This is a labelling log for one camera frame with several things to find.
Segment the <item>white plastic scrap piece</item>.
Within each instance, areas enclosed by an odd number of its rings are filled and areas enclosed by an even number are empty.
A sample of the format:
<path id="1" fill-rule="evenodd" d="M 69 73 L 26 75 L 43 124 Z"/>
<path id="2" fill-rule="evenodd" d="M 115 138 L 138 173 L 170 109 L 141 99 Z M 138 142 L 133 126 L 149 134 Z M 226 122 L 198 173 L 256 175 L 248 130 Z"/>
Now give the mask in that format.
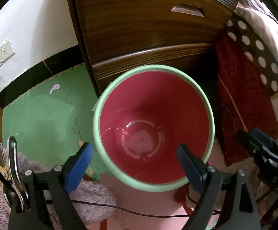
<path id="1" fill-rule="evenodd" d="M 57 83 L 55 84 L 51 89 L 50 89 L 50 92 L 49 92 L 49 95 L 51 95 L 54 91 L 57 91 L 60 89 L 60 84 Z"/>

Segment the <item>green foam floor mat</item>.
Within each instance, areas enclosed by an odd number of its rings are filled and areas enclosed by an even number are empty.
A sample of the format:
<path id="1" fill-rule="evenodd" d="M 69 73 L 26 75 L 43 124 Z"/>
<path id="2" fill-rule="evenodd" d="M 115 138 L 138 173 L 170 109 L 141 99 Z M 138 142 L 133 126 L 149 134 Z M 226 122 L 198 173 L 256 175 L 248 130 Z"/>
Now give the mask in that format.
<path id="1" fill-rule="evenodd" d="M 59 83 L 60 89 L 49 95 Z M 17 140 L 17 150 L 45 167 L 63 164 L 78 150 L 78 141 L 94 144 L 93 108 L 97 102 L 84 64 L 36 85 L 3 110 L 2 136 Z"/>

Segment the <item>red bed skirt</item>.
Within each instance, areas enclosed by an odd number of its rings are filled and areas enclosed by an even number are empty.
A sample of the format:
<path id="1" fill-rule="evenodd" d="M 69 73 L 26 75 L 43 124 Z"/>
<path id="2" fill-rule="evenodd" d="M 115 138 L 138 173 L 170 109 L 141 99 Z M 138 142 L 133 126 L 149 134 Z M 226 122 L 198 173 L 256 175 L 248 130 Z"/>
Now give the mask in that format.
<path id="1" fill-rule="evenodd" d="M 276 139 L 278 122 L 261 78 L 252 62 L 229 37 L 216 43 L 218 57 L 218 91 L 221 110 L 219 140 L 228 166 L 249 157 L 248 152 L 235 140 L 239 130 L 261 130 Z"/>

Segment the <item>red bin with green rim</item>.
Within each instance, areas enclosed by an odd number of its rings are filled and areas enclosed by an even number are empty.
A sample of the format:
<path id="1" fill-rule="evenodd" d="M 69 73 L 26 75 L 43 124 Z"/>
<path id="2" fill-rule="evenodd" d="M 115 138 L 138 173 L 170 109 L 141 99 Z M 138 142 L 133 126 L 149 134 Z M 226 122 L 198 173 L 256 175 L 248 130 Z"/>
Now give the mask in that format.
<path id="1" fill-rule="evenodd" d="M 213 111 L 201 87 L 166 65 L 136 67 L 112 81 L 93 117 L 97 152 L 121 182 L 166 192 L 188 182 L 176 151 L 186 146 L 207 162 L 215 136 Z"/>

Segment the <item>brown polka dot bedsheet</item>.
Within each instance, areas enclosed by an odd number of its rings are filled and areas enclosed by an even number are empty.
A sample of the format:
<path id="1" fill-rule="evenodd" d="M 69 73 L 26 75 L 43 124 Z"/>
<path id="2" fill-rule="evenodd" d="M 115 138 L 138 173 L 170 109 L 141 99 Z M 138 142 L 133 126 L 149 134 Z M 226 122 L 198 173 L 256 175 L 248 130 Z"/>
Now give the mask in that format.
<path id="1" fill-rule="evenodd" d="M 220 64 L 249 67 L 245 76 L 259 75 L 268 96 L 278 92 L 278 61 L 269 47 L 243 17 L 232 14 L 216 44 Z"/>

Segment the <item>dark wooden nightstand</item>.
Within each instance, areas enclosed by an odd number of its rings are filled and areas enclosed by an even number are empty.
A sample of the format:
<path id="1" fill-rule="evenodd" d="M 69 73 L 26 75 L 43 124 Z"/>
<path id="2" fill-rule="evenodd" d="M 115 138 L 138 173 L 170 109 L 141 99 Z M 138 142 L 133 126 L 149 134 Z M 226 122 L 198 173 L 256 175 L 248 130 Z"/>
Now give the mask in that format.
<path id="1" fill-rule="evenodd" d="M 236 0 L 67 0 L 93 88 L 148 64 L 184 70 L 215 43 Z"/>

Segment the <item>white wall socket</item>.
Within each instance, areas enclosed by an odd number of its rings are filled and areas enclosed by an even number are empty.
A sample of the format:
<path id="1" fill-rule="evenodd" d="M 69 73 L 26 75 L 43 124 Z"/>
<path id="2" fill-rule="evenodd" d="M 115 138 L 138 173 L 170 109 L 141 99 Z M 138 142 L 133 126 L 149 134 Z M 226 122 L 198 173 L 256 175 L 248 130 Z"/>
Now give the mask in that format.
<path id="1" fill-rule="evenodd" d="M 15 55 L 15 52 L 12 48 L 12 45 L 9 40 L 7 40 L 1 47 L 0 47 L 0 67 L 2 64 Z"/>

